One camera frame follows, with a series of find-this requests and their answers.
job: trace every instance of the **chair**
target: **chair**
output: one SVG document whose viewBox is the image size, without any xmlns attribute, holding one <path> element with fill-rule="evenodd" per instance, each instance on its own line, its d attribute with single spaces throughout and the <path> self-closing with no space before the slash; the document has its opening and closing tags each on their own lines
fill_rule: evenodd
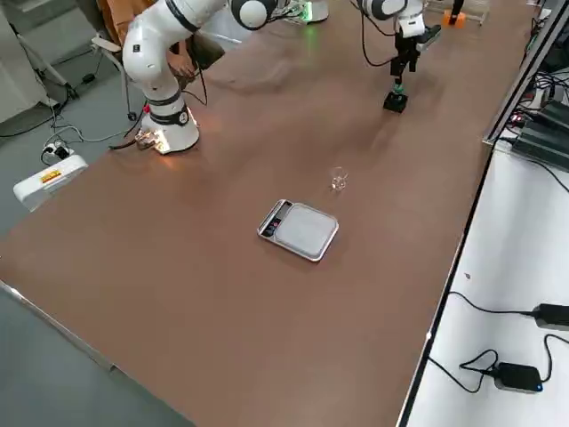
<svg viewBox="0 0 569 427">
<path fill-rule="evenodd" d="M 127 112 L 126 116 L 129 120 L 136 120 L 137 113 L 131 111 L 131 101 L 128 93 L 129 77 L 126 71 L 124 71 L 122 62 L 117 58 L 122 51 L 122 47 L 110 41 L 103 15 L 97 5 L 97 0 L 76 0 L 76 5 L 97 33 L 91 40 L 93 49 L 97 51 L 100 50 L 108 60 L 115 64 L 115 67 L 121 73 L 123 99 Z"/>
</svg>

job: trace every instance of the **table surface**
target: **table surface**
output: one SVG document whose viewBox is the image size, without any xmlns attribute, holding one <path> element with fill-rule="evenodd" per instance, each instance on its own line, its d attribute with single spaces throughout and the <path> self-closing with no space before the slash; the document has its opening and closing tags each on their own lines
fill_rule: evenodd
<svg viewBox="0 0 569 427">
<path fill-rule="evenodd" d="M 569 173 L 550 167 L 569 185 Z M 551 175 L 521 157 L 496 152 L 451 289 L 490 310 L 567 305 L 567 213 L 569 195 Z M 476 388 L 478 374 L 459 364 L 486 349 L 496 349 L 500 361 L 537 367 L 544 378 L 548 333 L 569 339 L 569 332 L 538 328 L 531 318 L 481 313 L 450 295 L 430 356 L 470 389 Z M 549 346 L 553 375 L 539 395 L 501 391 L 491 378 L 471 395 L 427 364 L 409 427 L 565 425 L 569 346 L 555 339 Z M 492 356 L 481 366 L 490 363 Z"/>
<path fill-rule="evenodd" d="M 518 3 L 445 31 L 401 116 L 347 1 L 263 29 L 205 74 L 194 149 L 107 154 L 11 231 L 0 279 L 197 425 L 394 425 L 523 51 Z M 372 27 L 366 45 L 393 54 Z M 320 263 L 257 237 L 284 197 L 338 218 Z"/>
</svg>

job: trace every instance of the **yellow label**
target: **yellow label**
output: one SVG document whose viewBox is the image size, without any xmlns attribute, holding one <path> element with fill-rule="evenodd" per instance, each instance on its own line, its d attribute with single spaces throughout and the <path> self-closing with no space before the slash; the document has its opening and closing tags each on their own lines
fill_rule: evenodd
<svg viewBox="0 0 569 427">
<path fill-rule="evenodd" d="M 53 178 L 57 178 L 60 175 L 61 175 L 61 171 L 58 171 L 57 169 L 55 171 L 51 171 L 49 173 L 46 173 L 44 176 L 42 176 L 42 184 L 45 184 L 46 182 L 49 182 Z"/>
</svg>

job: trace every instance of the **small glass cup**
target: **small glass cup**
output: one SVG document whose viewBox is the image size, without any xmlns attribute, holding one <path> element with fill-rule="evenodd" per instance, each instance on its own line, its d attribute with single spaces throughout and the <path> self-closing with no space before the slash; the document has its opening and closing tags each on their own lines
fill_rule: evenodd
<svg viewBox="0 0 569 427">
<path fill-rule="evenodd" d="M 333 167 L 330 171 L 332 177 L 332 189 L 342 191 L 348 185 L 348 172 L 341 166 Z"/>
</svg>

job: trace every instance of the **white table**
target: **white table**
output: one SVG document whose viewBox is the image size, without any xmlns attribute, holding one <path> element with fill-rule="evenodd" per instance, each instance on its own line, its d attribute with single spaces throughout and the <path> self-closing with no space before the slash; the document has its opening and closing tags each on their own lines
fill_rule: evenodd
<svg viewBox="0 0 569 427">
<path fill-rule="evenodd" d="M 554 172 L 569 185 L 569 173 Z M 496 310 L 569 304 L 569 194 L 544 169 L 495 152 L 452 290 Z M 543 377 L 547 332 L 569 339 L 567 332 L 538 328 L 531 318 L 485 314 L 450 295 L 430 356 L 470 388 L 479 375 L 459 364 L 489 348 L 501 361 L 538 367 Z M 553 376 L 539 395 L 498 390 L 488 377 L 471 395 L 429 362 L 408 426 L 567 425 L 569 346 L 557 340 L 549 344 Z"/>
</svg>

